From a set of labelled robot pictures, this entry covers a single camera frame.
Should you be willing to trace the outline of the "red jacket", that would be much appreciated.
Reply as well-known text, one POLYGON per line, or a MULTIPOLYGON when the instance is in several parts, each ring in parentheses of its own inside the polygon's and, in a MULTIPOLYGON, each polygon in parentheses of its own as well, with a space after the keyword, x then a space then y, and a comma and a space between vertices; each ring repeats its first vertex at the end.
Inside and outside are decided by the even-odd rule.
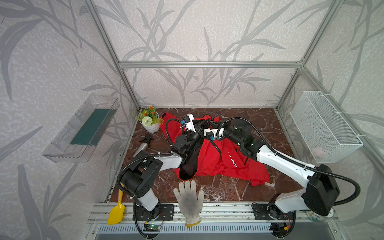
MULTIPOLYGON (((160 125, 161 130, 166 138, 172 141, 172 144, 177 136, 187 133, 181 129, 181 123, 174 115, 164 113, 162 117, 164 123, 160 125)), ((179 171, 174 169, 174 172, 179 178, 179 171)), ((265 165, 247 158, 240 152, 240 147, 230 140, 211 142, 205 139, 198 158, 198 171, 194 177, 215 175, 249 180, 252 186, 270 181, 270 175, 265 165)))

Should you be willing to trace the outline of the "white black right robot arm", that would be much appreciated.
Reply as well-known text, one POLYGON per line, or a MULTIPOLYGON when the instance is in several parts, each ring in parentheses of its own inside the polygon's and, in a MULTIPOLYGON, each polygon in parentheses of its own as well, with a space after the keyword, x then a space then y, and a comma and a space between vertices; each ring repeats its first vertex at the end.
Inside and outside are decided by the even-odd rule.
POLYGON ((275 195, 262 214, 275 220, 294 211, 312 211, 325 217, 329 215, 340 190, 327 166, 316 167, 298 161, 270 148, 265 142, 251 135, 244 135, 238 128, 213 129, 211 133, 205 131, 205 135, 212 141, 230 140, 247 158, 280 171, 302 186, 301 190, 275 195))

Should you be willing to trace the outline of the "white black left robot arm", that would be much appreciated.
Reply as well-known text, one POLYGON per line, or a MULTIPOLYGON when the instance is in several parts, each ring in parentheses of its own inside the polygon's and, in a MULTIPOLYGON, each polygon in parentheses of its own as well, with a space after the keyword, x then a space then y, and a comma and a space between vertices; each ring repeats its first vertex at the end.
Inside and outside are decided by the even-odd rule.
POLYGON ((198 158, 204 139, 198 133, 181 134, 176 137, 169 153, 147 152, 152 137, 146 135, 133 161, 119 173, 119 189, 133 198, 147 212, 160 208, 159 199, 152 190, 158 174, 168 169, 179 171, 183 181, 191 180, 198 171, 198 158))

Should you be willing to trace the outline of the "white ribbed flower pot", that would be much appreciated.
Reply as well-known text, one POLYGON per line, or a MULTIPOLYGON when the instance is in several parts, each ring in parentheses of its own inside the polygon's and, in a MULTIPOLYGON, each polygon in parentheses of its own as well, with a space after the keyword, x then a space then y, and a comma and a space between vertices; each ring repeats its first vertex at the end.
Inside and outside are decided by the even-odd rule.
POLYGON ((156 118, 145 116, 142 118, 141 123, 149 133, 156 133, 160 128, 160 124, 156 118))

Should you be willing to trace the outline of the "silver spray bottle black nozzle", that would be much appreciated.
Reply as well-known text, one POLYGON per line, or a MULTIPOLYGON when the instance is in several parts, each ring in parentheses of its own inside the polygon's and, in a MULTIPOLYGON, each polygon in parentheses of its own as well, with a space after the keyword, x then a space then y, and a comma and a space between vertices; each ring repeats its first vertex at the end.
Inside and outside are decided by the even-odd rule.
POLYGON ((140 140, 140 143, 142 143, 137 151, 134 153, 133 158, 135 158, 139 152, 146 150, 150 144, 150 142, 153 140, 153 138, 150 135, 146 135, 142 140, 140 140))

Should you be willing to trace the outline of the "artificial green flower plant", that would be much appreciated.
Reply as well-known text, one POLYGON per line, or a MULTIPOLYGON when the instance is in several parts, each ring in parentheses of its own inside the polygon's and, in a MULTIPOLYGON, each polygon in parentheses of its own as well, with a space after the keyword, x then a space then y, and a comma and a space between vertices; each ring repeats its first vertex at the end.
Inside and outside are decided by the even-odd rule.
POLYGON ((141 109, 139 115, 135 117, 144 127, 150 127, 156 124, 163 124, 164 118, 158 114, 157 108, 149 106, 141 109))

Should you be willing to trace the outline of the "white knit work glove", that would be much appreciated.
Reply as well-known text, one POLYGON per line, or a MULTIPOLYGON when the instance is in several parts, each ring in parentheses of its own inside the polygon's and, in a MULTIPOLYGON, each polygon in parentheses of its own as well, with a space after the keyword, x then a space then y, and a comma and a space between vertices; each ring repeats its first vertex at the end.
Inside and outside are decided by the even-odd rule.
POLYGON ((180 182, 179 187, 173 190, 177 199, 180 212, 185 217, 187 228, 198 225, 201 222, 200 213, 204 205, 205 192, 197 193, 195 180, 180 182))

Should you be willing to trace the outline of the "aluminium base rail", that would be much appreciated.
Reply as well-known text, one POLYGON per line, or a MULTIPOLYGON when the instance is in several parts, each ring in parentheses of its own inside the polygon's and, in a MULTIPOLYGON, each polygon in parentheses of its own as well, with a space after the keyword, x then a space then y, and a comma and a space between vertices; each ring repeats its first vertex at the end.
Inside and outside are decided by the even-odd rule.
POLYGON ((160 216, 147 220, 134 212, 132 203, 125 203, 123 219, 115 225, 108 225, 112 204, 95 204, 87 221, 84 240, 94 240, 101 234, 136 234, 137 228, 148 234, 145 223, 155 226, 155 234, 216 234, 216 233, 272 233, 276 228, 291 231, 299 228, 301 223, 320 225, 330 228, 335 235, 339 231, 340 220, 336 213, 330 218, 316 219, 303 211, 296 214, 284 214, 278 220, 254 212, 251 202, 212 202, 205 203, 200 214, 201 223, 186 227, 185 217, 177 203, 163 204, 160 216))

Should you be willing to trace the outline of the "yellow handled tool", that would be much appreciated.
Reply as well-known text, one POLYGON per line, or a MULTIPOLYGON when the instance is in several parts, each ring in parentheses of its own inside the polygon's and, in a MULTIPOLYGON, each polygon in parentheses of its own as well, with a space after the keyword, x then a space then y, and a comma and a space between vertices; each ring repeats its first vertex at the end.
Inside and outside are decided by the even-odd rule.
POLYGON ((118 204, 112 208, 109 218, 107 220, 108 225, 116 225, 122 222, 125 206, 122 204, 123 191, 119 190, 118 204))

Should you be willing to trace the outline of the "clear acrylic wall shelf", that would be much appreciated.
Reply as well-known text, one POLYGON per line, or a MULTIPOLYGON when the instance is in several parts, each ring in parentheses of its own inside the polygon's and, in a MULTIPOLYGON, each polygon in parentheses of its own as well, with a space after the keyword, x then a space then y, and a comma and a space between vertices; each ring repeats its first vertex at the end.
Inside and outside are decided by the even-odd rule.
POLYGON ((90 94, 42 155, 54 163, 86 163, 120 107, 117 97, 90 94))

